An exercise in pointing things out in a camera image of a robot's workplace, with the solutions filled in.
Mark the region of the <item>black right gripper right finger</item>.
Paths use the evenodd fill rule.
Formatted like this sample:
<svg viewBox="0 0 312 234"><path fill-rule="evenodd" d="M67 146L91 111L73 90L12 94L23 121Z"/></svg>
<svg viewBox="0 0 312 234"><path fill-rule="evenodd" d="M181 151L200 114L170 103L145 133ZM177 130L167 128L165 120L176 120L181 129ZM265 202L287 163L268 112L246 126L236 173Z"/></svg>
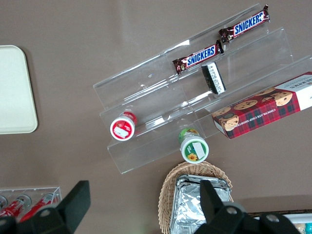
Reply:
<svg viewBox="0 0 312 234"><path fill-rule="evenodd" d="M200 182L200 205L206 222L196 234L298 234L286 217L276 212L251 217L233 203L225 205L208 180Z"/></svg>

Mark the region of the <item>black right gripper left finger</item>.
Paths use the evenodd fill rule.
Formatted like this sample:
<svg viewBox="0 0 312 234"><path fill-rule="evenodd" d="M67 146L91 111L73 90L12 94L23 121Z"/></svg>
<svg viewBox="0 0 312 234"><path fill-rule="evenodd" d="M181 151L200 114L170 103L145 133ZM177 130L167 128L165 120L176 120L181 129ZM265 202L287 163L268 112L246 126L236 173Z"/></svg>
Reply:
<svg viewBox="0 0 312 234"><path fill-rule="evenodd" d="M73 234L91 206L90 183L79 181L56 206L45 208L24 222L0 219L2 234Z"/></svg>

